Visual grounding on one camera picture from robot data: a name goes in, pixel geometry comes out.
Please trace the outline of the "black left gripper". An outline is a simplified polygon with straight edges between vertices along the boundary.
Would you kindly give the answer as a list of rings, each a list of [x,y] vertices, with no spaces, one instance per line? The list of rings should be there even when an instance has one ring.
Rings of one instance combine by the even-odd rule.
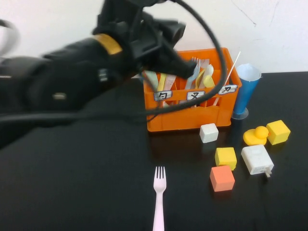
[[[136,25],[120,22],[123,51],[121,71],[146,70],[189,78],[196,64],[185,61],[174,51],[180,39],[178,21],[139,21]]]

